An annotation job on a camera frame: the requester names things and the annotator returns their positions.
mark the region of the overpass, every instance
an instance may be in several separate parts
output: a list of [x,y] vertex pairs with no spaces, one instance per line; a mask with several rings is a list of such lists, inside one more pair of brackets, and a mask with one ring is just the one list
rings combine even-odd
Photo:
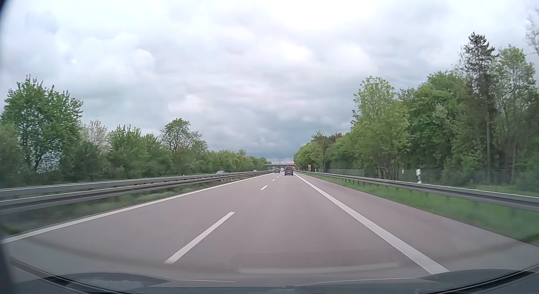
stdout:
[[282,167],[286,167],[286,166],[295,167],[296,165],[293,164],[293,163],[267,163],[266,166],[267,167],[274,167],[274,168],[282,168]]

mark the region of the guardrail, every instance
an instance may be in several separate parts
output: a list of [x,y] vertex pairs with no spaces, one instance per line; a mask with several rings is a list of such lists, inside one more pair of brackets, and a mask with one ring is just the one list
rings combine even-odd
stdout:
[[28,210],[62,206],[64,204],[104,199],[121,195],[144,193],[154,190],[187,186],[189,184],[204,183],[218,180],[239,179],[262,175],[270,172],[271,171],[203,174],[190,176],[157,177],[135,180],[68,183],[57,184],[53,186],[2,189],[0,190],[0,198],[58,192],[64,193],[2,200],[0,201],[0,215],[20,213]]
[[430,194],[444,195],[444,196],[456,197],[460,199],[467,199],[467,200],[472,200],[476,202],[490,203],[490,204],[495,204],[497,206],[504,206],[504,207],[509,207],[513,209],[539,212],[539,197],[535,197],[535,196],[498,193],[498,192],[481,191],[481,190],[456,188],[456,187],[444,187],[444,186],[437,186],[434,184],[413,183],[413,182],[404,182],[404,181],[386,180],[386,179],[377,179],[377,178],[368,178],[368,177],[359,177],[359,176],[348,176],[348,175],[340,175],[340,174],[307,172],[307,171],[297,171],[297,172],[322,175],[322,176],[332,177],[336,179],[343,179],[346,181],[363,182],[364,184],[371,183],[371,184],[376,184],[379,186],[415,190],[415,191],[420,191],[420,192],[425,192],[425,193],[430,193]]

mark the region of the grass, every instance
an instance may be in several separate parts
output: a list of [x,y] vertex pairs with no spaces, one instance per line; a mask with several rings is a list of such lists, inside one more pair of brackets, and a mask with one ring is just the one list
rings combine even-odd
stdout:
[[109,197],[94,201],[85,201],[63,206],[26,211],[23,213],[3,215],[0,231],[8,235],[16,235],[25,231],[46,227],[88,215],[125,208],[152,200],[180,195],[201,188],[207,188],[235,180],[214,181],[191,184],[165,190],[151,191],[141,194]]
[[481,186],[479,185],[479,186],[475,186],[475,189],[483,190],[483,191],[490,191],[490,192],[500,192],[500,193],[507,193],[507,194],[517,194],[517,195],[539,197],[539,193],[520,191],[520,190],[517,190],[514,186]]
[[539,213],[537,212],[414,190],[347,182],[322,175],[309,174],[309,176],[445,216],[539,247]]

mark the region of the highway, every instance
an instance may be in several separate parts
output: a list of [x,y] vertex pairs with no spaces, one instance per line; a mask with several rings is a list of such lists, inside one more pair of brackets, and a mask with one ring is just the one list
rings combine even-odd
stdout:
[[300,173],[226,183],[3,243],[11,257],[54,274],[127,272],[193,286],[413,278],[539,263],[534,246]]

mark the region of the gray car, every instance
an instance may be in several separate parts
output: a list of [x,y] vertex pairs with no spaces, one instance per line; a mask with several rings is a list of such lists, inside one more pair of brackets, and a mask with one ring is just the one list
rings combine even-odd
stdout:
[[286,175],[293,175],[294,174],[294,170],[292,169],[292,167],[286,167],[285,168],[285,176]]

